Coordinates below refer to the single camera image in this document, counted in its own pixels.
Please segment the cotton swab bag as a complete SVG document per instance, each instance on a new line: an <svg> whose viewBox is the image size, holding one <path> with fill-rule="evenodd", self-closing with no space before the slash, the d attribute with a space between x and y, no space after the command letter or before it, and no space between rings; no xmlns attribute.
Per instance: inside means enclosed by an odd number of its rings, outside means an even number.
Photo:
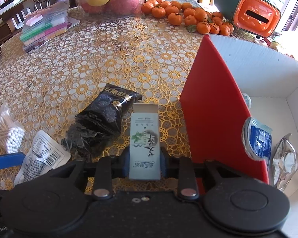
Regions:
<svg viewBox="0 0 298 238"><path fill-rule="evenodd" d="M0 146L8 154L18 153L25 130L23 126L15 121L6 101L0 107Z"/></svg>

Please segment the white printed sachet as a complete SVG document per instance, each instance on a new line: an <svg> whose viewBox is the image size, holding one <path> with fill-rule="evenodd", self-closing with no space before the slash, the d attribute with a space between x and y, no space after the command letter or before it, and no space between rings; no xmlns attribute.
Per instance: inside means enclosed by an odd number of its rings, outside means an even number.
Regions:
<svg viewBox="0 0 298 238"><path fill-rule="evenodd" d="M33 180L50 170L65 165L71 154L52 139L46 132L38 131L26 154L20 171L15 177L14 186Z"/></svg>

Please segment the silver foil snack bag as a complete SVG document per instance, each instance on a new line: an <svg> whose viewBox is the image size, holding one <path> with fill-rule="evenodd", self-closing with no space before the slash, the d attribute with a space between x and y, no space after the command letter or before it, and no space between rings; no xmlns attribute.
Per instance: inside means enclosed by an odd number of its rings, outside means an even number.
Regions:
<svg viewBox="0 0 298 238"><path fill-rule="evenodd" d="M291 135L288 133L280 139L272 158L273 186L281 192L298 171L298 153L290 142Z"/></svg>

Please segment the blue white snack packet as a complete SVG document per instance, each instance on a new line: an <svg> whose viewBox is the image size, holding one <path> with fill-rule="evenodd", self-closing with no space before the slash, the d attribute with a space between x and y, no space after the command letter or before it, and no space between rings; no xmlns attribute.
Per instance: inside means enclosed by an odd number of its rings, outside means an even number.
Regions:
<svg viewBox="0 0 298 238"><path fill-rule="evenodd" d="M254 161L264 161L270 166L272 151L272 129L253 117L246 119L242 128L244 150Z"/></svg>

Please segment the black sesame snack bag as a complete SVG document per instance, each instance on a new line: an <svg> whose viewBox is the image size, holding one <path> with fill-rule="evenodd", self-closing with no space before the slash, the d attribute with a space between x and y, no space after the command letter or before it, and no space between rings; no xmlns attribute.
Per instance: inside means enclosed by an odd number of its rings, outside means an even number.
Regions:
<svg viewBox="0 0 298 238"><path fill-rule="evenodd" d="M123 116L140 100L140 93L107 83L98 96L75 115L61 145L75 158L92 161L111 140L120 136Z"/></svg>

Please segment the grey tea box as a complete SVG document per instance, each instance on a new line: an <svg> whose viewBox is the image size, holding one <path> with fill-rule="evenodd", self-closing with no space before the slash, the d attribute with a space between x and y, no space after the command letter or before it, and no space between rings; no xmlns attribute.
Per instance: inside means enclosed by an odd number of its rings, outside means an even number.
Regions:
<svg viewBox="0 0 298 238"><path fill-rule="evenodd" d="M161 179L158 105L133 104L129 156L129 179Z"/></svg>

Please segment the red cardboard box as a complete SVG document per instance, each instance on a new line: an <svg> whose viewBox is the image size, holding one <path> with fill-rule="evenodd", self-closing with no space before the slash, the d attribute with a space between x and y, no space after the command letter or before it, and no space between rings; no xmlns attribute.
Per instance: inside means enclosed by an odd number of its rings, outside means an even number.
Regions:
<svg viewBox="0 0 298 238"><path fill-rule="evenodd" d="M242 93L251 98L251 108ZM272 143L291 133L298 152L298 61L227 36L202 38L180 96L192 159L220 161L264 182L262 161L247 156L242 128L253 117L272 129ZM285 189L298 191L298 171Z"/></svg>

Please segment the wooden drawer cabinet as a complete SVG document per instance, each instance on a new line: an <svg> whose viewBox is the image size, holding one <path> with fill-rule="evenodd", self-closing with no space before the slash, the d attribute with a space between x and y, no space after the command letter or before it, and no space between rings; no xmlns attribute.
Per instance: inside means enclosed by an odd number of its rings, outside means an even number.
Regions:
<svg viewBox="0 0 298 238"><path fill-rule="evenodd" d="M23 4L19 3L0 16L0 20L2 19L2 24L0 24L0 45L21 31L21 29L16 29L12 20L17 20L17 13L20 13L23 9Z"/></svg>

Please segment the stack of colourful boxes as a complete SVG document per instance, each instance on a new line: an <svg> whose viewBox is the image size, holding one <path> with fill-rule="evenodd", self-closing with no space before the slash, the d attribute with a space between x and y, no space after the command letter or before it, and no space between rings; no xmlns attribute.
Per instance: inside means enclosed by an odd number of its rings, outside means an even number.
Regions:
<svg viewBox="0 0 298 238"><path fill-rule="evenodd" d="M37 49L52 38L66 33L80 21L68 16L69 1L60 1L26 17L20 41L23 51Z"/></svg>

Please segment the white plush toy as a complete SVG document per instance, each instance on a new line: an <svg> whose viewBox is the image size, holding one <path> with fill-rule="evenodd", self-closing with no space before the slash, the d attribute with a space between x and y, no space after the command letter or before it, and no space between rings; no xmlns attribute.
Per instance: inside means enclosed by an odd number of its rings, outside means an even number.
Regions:
<svg viewBox="0 0 298 238"><path fill-rule="evenodd" d="M289 40L289 39L282 38L280 36L275 37L273 39L255 36L253 38L253 42L255 44L273 49L274 51L282 53L282 54L284 54L288 57L291 57L293 59L295 58L293 55L291 40Z"/></svg>

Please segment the pile of mandarins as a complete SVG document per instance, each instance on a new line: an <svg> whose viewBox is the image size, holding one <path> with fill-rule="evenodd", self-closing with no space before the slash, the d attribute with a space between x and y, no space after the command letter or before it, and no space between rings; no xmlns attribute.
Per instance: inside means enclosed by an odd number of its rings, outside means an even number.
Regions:
<svg viewBox="0 0 298 238"><path fill-rule="evenodd" d="M190 33L230 36L235 30L221 12L208 12L200 7L193 7L189 2L148 0L141 6L141 11L154 18L166 18L173 26L184 25Z"/></svg>

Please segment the orange green tissue box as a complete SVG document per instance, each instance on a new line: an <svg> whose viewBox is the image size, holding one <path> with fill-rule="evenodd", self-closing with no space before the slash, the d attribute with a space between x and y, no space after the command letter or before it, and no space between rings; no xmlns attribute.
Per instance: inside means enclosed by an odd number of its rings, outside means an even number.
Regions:
<svg viewBox="0 0 298 238"><path fill-rule="evenodd" d="M234 27L267 38L273 34L281 12L268 0L214 0L225 19Z"/></svg>

